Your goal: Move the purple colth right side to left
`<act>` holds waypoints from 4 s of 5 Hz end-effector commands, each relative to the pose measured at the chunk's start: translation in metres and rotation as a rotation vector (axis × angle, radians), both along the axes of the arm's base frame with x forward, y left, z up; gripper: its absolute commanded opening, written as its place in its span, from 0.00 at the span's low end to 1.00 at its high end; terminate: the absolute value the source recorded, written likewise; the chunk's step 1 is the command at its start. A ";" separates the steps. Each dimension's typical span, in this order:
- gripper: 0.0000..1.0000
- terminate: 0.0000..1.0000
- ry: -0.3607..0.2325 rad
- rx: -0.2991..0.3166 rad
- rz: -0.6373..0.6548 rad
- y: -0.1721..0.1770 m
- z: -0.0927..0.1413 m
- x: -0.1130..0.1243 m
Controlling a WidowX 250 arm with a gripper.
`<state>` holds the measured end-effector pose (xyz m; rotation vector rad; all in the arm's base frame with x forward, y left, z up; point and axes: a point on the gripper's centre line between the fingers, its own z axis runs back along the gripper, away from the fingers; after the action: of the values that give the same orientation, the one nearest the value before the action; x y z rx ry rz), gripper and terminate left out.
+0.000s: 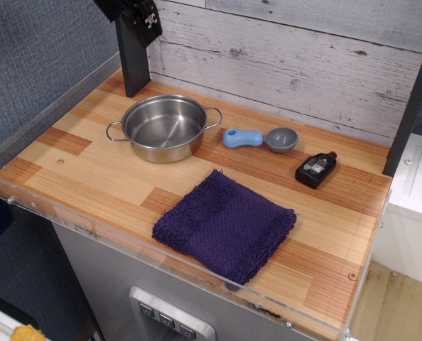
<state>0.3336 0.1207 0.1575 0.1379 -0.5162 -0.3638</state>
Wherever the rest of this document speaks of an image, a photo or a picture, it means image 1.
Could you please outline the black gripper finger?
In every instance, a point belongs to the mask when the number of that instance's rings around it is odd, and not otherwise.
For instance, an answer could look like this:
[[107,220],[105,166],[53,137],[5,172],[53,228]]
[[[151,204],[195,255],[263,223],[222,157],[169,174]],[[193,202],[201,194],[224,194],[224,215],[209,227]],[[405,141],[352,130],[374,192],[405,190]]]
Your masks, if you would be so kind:
[[163,33],[155,1],[123,1],[124,23],[142,48],[147,48]]
[[94,0],[94,3],[110,22],[115,21],[124,10],[124,5],[117,0]]

